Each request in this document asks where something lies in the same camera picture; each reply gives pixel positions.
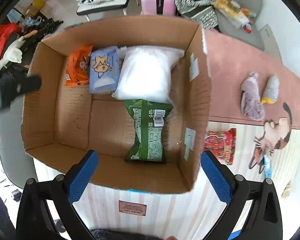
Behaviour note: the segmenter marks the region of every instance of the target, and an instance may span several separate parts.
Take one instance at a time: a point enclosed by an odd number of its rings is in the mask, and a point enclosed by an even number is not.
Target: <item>blue gripper pad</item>
[[[232,199],[231,186],[206,152],[201,154],[201,167],[206,173],[219,200],[229,204]]]
[[[68,201],[70,204],[79,201],[94,171],[98,166],[97,152],[93,152],[68,186]]]

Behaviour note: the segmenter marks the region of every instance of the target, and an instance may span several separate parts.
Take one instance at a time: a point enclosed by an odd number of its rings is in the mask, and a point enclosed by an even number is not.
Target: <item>brown label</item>
[[[147,205],[119,200],[119,212],[121,213],[146,216],[146,209]]]

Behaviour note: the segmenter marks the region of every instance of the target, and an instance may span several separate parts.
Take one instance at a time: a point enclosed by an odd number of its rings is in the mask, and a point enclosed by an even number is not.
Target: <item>cardboard box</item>
[[[67,56],[86,45],[95,49],[160,45],[186,51],[171,73],[170,97],[175,106],[162,133],[167,163],[125,162],[135,130],[124,102],[111,95],[92,95],[88,85],[64,86]],[[198,67],[196,77],[190,58]],[[29,73],[39,74],[42,86],[24,98],[21,134],[27,154],[65,173],[93,149],[99,165],[92,183],[151,193],[191,190],[200,165],[211,90],[198,23],[177,17],[134,16],[70,27],[38,44]],[[195,131],[189,147],[184,144],[186,128]]]

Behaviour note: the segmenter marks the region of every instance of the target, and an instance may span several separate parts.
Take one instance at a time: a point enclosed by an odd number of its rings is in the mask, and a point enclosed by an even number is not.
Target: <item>striped tablecloth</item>
[[[228,166],[234,174],[247,180],[263,181],[259,167],[248,169],[254,150],[254,137],[263,135],[262,126],[209,122],[208,130],[227,131],[237,128],[234,163]],[[290,141],[283,150],[275,150],[272,159],[272,179],[279,201],[286,185],[293,180],[300,159],[300,130],[292,130]],[[34,160],[39,181],[52,180],[58,171]],[[146,216],[119,212],[119,200],[147,205]],[[247,201],[234,231],[242,228],[251,201]],[[53,203],[49,206],[58,218]],[[74,203],[88,228],[112,228],[156,235],[162,239],[175,236],[179,240],[202,239],[221,215],[226,204],[219,201],[205,173],[200,169],[193,190],[180,195],[143,194],[88,184],[80,201]]]

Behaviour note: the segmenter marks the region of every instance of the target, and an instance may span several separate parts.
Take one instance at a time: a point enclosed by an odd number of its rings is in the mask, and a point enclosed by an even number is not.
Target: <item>pink mat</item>
[[[300,129],[300,79],[271,55],[245,42],[214,30],[205,30],[208,66],[211,71],[211,101],[209,121],[263,125],[240,112],[241,83],[249,73],[259,73],[260,96],[271,74],[279,77],[279,97],[273,105],[264,104],[265,120],[278,122],[288,117],[282,104],[286,102],[292,113],[292,128]]]

